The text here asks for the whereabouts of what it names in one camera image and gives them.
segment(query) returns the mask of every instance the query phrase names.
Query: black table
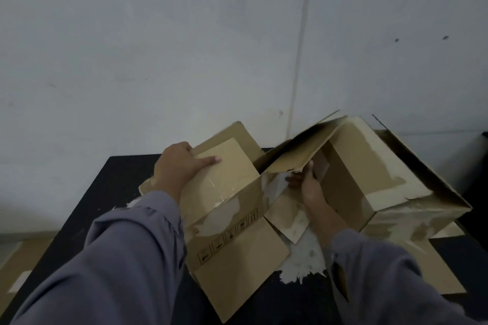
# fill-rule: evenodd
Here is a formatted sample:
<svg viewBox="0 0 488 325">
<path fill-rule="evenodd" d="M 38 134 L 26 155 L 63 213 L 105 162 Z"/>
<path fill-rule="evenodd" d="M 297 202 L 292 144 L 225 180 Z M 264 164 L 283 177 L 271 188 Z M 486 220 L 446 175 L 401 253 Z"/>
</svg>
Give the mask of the black table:
<svg viewBox="0 0 488 325">
<path fill-rule="evenodd" d="M 54 238 L 27 281 L 0 318 L 7 324 L 26 297 L 52 272 L 74 257 L 92 221 L 114 207 L 125 207 L 139 196 L 138 186 L 152 175 L 159 155 L 110 157 Z M 488 253 L 470 236 L 431 240 L 469 294 L 448 295 L 468 316 L 488 319 Z M 176 298 L 172 323 L 221 323 L 203 291 L 186 271 Z M 228 324 L 341 323 L 330 280 L 309 275 L 303 283 L 283 284 L 273 273 L 227 322 Z"/>
</svg>

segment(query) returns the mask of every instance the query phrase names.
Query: long-sleeved shirt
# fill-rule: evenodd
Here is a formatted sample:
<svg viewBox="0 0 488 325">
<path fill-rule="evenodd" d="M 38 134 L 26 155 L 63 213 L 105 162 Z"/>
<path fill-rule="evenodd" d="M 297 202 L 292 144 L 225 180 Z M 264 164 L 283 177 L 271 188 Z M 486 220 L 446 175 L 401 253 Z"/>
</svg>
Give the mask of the long-sleeved shirt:
<svg viewBox="0 0 488 325">
<path fill-rule="evenodd" d="M 477 323 L 426 284 L 398 246 L 343 230 L 324 255 L 345 325 Z M 82 252 L 32 292 L 13 323 L 169 324 L 185 257 L 178 205 L 150 192 L 97 218 Z M 334 284 L 334 265 L 345 272 L 349 302 Z"/>
</svg>

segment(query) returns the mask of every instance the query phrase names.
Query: white wall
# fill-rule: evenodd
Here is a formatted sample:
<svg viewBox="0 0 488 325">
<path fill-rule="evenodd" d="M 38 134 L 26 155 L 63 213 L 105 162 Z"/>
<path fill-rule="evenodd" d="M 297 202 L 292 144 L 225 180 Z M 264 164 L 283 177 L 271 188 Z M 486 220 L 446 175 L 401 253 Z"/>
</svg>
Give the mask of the white wall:
<svg viewBox="0 0 488 325">
<path fill-rule="evenodd" d="M 0 233 L 59 228 L 110 155 L 236 120 L 273 146 L 289 115 L 296 133 L 337 108 L 462 188 L 488 128 L 485 0 L 308 0 L 290 113 L 304 1 L 0 0 Z"/>
<path fill-rule="evenodd" d="M 303 0 L 0 0 L 0 233 L 60 227 L 110 155 L 285 137 Z"/>
</svg>

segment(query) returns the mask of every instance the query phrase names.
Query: person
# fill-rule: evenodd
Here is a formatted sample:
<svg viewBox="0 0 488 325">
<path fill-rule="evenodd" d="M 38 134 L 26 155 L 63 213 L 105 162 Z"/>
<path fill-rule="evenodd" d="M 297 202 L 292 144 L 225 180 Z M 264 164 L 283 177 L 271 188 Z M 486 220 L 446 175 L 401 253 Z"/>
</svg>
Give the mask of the person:
<svg viewBox="0 0 488 325">
<path fill-rule="evenodd" d="M 186 257 L 181 191 L 219 161 L 193 157 L 186 142 L 164 150 L 154 167 L 154 191 L 132 208 L 97 218 L 82 252 L 31 293 L 13 323 L 169 324 Z M 288 182 L 302 190 L 344 324 L 477 323 L 423 281 L 404 249 L 349 229 L 326 203 L 311 163 Z"/>
</svg>

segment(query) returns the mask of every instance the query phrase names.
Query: vertical line on wall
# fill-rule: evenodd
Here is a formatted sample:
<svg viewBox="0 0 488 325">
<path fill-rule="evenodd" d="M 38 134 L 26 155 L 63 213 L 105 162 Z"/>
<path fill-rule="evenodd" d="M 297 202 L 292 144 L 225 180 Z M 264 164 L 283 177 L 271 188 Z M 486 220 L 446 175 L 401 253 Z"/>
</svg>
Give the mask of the vertical line on wall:
<svg viewBox="0 0 488 325">
<path fill-rule="evenodd" d="M 288 125 L 286 126 L 287 139 L 289 139 L 291 136 L 291 122 L 293 119 L 293 111 L 295 109 L 295 97 L 297 94 L 298 73 L 300 72 L 300 61 L 302 60 L 303 39 L 305 37 L 305 26 L 307 24 L 308 2 L 309 0 L 303 0 L 302 20 L 300 21 L 300 34 L 298 35 L 297 58 L 295 61 L 295 72 L 293 76 L 293 88 L 291 90 L 291 104 L 290 104 L 290 111 L 288 112 Z"/>
</svg>

